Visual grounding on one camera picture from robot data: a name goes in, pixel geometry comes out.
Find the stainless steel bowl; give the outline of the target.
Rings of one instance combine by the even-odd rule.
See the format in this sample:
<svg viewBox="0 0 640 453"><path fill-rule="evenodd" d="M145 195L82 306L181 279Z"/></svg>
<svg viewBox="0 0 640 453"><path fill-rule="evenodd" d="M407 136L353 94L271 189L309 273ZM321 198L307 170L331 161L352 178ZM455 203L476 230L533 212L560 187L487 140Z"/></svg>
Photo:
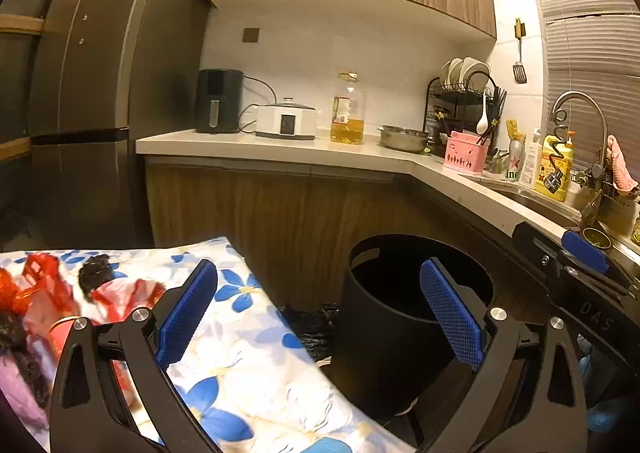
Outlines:
<svg viewBox="0 0 640 453"><path fill-rule="evenodd" d="M409 153L423 153L427 147L426 132L393 125L383 125L378 130L383 147Z"/></svg>

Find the wooden lower cabinet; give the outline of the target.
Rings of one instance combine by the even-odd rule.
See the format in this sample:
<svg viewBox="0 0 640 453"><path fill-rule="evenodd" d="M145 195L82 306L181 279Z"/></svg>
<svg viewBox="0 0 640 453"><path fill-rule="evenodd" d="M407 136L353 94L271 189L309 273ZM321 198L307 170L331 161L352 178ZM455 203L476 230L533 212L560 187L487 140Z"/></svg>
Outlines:
<svg viewBox="0 0 640 453"><path fill-rule="evenodd" d="M540 322L551 312L502 231L408 175L177 156L148 156L144 164L155 245L224 236L279 306L310 312L336 303L352 247L404 233L475 258L494 281L495 304L515 317Z"/></svg>

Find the red plastic bag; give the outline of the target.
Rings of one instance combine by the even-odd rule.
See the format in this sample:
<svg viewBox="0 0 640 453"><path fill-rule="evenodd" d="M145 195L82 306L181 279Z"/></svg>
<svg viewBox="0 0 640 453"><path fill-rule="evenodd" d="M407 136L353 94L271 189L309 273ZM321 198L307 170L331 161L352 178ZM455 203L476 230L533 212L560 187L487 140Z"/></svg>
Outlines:
<svg viewBox="0 0 640 453"><path fill-rule="evenodd" d="M48 253L28 255L21 274L1 269L1 310L25 315L37 294L48 297L63 315L78 314L73 288L60 274L60 261Z"/></svg>

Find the white spoon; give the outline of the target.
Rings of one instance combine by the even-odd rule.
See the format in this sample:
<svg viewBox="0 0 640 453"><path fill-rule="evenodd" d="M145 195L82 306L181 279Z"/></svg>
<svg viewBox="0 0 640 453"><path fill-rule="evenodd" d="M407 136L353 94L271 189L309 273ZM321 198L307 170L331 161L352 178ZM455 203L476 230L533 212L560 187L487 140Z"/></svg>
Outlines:
<svg viewBox="0 0 640 453"><path fill-rule="evenodd" d="M484 90L482 95L482 113L480 113L480 119L476 124L476 132L482 136L488 129L488 112L487 112L487 96L488 91Z"/></svg>

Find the white electric cooker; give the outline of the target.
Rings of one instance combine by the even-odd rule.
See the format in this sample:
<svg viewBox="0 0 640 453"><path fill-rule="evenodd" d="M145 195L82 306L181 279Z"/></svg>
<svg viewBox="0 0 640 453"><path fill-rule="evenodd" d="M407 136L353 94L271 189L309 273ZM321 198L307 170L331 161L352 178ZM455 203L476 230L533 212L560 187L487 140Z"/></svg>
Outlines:
<svg viewBox="0 0 640 453"><path fill-rule="evenodd" d="M285 100L282 103L258 106L255 135L257 137L314 140L318 112L312 106Z"/></svg>

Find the white detergent bottle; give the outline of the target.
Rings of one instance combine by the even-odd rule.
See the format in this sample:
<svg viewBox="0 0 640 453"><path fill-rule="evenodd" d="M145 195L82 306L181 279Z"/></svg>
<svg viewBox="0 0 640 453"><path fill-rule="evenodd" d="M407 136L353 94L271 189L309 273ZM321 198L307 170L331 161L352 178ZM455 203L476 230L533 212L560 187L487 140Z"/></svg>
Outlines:
<svg viewBox="0 0 640 453"><path fill-rule="evenodd" d="M532 189L536 186L539 158L542 149L541 140L541 131L539 128L535 128L526 141L520 182L524 184L525 187Z"/></svg>

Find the pink utensil caddy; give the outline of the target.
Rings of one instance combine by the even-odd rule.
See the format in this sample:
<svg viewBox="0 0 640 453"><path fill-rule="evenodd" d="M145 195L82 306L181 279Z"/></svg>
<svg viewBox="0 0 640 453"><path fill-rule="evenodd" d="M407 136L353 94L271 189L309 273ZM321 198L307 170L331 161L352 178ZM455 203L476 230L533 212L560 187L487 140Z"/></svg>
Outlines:
<svg viewBox="0 0 640 453"><path fill-rule="evenodd" d="M480 176L483 173L489 142L480 143L477 134L451 132L444 157L444 166L460 174Z"/></svg>

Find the pink cloth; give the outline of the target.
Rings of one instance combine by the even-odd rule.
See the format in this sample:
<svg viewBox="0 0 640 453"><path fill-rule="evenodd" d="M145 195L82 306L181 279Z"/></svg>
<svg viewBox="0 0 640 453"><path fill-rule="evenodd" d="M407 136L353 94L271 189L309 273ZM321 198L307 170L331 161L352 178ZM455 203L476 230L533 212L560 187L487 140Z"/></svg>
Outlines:
<svg viewBox="0 0 640 453"><path fill-rule="evenodd" d="M608 135L605 159L612 168L615 190L624 196L637 194L639 192L638 181L631 177L620 143L617 142L614 135Z"/></svg>

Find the small black crumpled bag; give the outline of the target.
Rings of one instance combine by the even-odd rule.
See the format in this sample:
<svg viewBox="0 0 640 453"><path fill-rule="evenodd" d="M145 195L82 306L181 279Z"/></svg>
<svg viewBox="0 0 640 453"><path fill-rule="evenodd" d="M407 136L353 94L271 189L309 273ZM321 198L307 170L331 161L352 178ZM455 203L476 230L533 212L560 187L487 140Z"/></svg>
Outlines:
<svg viewBox="0 0 640 453"><path fill-rule="evenodd" d="M89 257L78 272L78 284L86 297L101 285L114 280L114 270L107 254Z"/></svg>

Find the purple glove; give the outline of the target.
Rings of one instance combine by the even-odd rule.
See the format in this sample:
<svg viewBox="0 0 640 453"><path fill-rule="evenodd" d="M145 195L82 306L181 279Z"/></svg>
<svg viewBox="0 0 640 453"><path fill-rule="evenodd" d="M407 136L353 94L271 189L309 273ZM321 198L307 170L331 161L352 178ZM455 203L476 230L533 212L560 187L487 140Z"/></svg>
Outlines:
<svg viewBox="0 0 640 453"><path fill-rule="evenodd" d="M23 423L40 429L49 428L46 411L37 404L14 359L8 353L1 357L0 384L11 409Z"/></svg>

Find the window blinds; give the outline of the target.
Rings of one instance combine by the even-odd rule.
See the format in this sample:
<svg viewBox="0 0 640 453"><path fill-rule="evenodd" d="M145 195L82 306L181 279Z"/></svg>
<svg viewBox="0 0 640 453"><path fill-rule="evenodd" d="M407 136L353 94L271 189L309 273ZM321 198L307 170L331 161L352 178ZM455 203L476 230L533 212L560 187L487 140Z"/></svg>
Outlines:
<svg viewBox="0 0 640 453"><path fill-rule="evenodd" d="M596 101L626 164L639 175L639 8L634 0L539 0L546 107L569 90Z"/></svg>

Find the chrome kitchen faucet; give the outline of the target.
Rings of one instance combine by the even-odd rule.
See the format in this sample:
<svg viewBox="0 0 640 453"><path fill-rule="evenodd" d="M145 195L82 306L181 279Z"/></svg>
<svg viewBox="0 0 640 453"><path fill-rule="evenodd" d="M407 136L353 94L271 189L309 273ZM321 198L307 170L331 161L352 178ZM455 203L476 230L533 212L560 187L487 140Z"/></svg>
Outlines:
<svg viewBox="0 0 640 453"><path fill-rule="evenodd" d="M594 128L594 124L592 124L591 128L588 128L587 144L591 150L591 160L590 164L582 171L584 176L579 181L582 188L590 188L592 190L587 203L582 207L582 211L580 212L580 228L585 229L586 227L592 226L597 221L600 210L605 178L608 123L606 122L605 115L596 100L582 91L565 91L554 101L550 112L550 120L553 123L552 134L555 137L558 137L561 142L567 143L568 128L570 128L566 121L567 110L564 109L564 104L572 100L579 100L588 104L588 106L593 109L594 113L596 113L600 123L600 139L598 145L596 143L596 128Z"/></svg>

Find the black dish rack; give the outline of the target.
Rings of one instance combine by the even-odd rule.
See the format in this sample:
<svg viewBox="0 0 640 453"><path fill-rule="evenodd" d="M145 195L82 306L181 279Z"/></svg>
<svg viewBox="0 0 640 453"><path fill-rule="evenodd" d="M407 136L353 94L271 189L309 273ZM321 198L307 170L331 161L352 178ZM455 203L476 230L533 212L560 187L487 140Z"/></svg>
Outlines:
<svg viewBox="0 0 640 453"><path fill-rule="evenodd" d="M427 147L436 156L445 155L448 137L454 130L480 136L476 124L482 113L484 90L488 91L486 141L489 154L494 155L506 89L498 86L489 65L472 57L454 58L428 82L422 129L428 133Z"/></svg>

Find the yellow dish soap bottle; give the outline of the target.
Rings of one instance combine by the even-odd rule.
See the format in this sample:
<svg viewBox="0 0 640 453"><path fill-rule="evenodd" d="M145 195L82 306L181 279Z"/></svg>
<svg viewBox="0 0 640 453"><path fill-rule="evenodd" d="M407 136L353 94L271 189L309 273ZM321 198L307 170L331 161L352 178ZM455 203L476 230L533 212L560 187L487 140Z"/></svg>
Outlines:
<svg viewBox="0 0 640 453"><path fill-rule="evenodd" d="M572 139L567 143L554 135L544 138L536 175L535 190L555 201L564 202L570 185L570 171L574 161Z"/></svg>

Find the hanging slotted spatula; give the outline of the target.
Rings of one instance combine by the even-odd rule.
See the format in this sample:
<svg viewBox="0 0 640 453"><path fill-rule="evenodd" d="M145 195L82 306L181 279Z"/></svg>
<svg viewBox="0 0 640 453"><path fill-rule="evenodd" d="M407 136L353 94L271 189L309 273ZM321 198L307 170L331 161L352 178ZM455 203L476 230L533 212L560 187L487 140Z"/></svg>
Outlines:
<svg viewBox="0 0 640 453"><path fill-rule="evenodd" d="M520 18L515 19L514 36L518 41L518 60L513 64L513 76L515 83L524 85L527 83L526 69L523 63L523 38L526 36L526 27Z"/></svg>

